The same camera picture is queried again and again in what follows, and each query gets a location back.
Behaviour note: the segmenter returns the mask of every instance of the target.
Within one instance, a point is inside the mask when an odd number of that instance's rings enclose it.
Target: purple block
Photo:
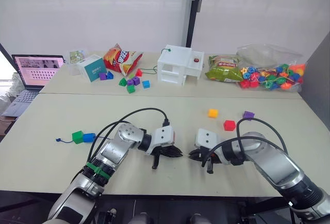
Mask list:
[[[128,85],[128,86],[134,85],[134,81],[133,81],[132,79],[129,79],[129,80],[127,81],[127,85]]]
[[[243,118],[254,118],[254,113],[249,111],[244,111]]]
[[[140,84],[140,78],[139,77],[135,76],[135,77],[132,78],[132,80],[134,81],[134,85],[137,86],[138,84]]]
[[[106,73],[99,73],[98,74],[100,77],[100,80],[105,81],[107,79],[107,74]]]

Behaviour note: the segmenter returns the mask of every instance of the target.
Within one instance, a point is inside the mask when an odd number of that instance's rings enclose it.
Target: green snack bag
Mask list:
[[[214,55],[209,56],[210,71],[205,75],[213,81],[240,82],[242,74],[237,66],[238,55]]]

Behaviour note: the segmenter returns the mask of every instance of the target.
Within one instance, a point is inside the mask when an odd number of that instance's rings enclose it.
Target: white table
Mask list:
[[[66,144],[71,133],[97,133],[106,124],[143,107],[163,109],[176,131],[176,145],[187,154],[202,127],[218,132],[223,139],[236,136],[225,132],[226,119],[238,121],[245,110],[273,125],[286,142],[292,159],[319,186],[330,193],[330,133],[301,99],[177,98],[125,95],[40,94],[0,143],[0,189],[62,193],[86,162],[90,144]],[[217,119],[207,117],[217,108]],[[163,116],[144,111],[128,119],[148,132],[161,126]],[[242,134],[259,131],[277,143],[276,136],[256,122],[242,123]],[[153,157],[131,150],[105,187],[106,194],[279,196],[252,163],[242,166],[215,165],[206,173],[201,163],[186,156],[161,157],[152,170]]]
[[[137,68],[152,69],[157,65],[160,54],[144,53]],[[209,80],[205,72],[209,70],[208,56],[204,58],[204,68],[201,78],[188,76],[185,85],[157,82],[157,75],[143,74],[141,81],[149,80],[151,87],[143,89],[136,87],[135,96],[172,96],[172,97],[205,97],[205,98],[278,98],[278,99],[301,99],[296,92],[242,90],[235,83],[223,83]],[[119,86],[121,73],[113,72],[114,79],[101,81],[99,79],[88,82],[82,75],[71,76],[66,65],[53,76],[52,80],[41,90],[41,93],[69,93],[69,94],[102,94],[102,95],[129,95],[126,87]]]

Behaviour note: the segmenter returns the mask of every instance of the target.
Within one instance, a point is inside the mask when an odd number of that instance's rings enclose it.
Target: silver robot arm segment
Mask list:
[[[130,123],[122,124],[114,139],[101,147],[58,198],[48,219],[61,219],[70,224],[90,223],[96,211],[96,200],[102,195],[104,186],[119,168],[129,149],[138,148],[151,155],[157,150],[158,159],[160,155],[182,156],[173,144],[174,131],[171,126],[161,127],[148,135]]]
[[[265,138],[257,132],[249,132],[243,136]],[[199,129],[195,141],[198,149],[190,153],[190,158],[202,161],[203,156],[219,144],[220,140],[218,134]],[[330,214],[330,196],[317,187],[284,151],[257,139],[245,139],[241,142],[243,151],[240,150],[238,141],[216,149],[208,160],[207,171],[213,173],[214,161],[228,165],[243,152],[246,160],[254,163],[256,169],[288,201],[299,218],[315,220]]]

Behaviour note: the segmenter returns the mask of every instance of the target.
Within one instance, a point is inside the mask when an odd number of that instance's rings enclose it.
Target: red snack bag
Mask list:
[[[134,69],[142,54],[142,52],[124,51],[116,44],[103,56],[103,61],[106,68],[126,76]]]

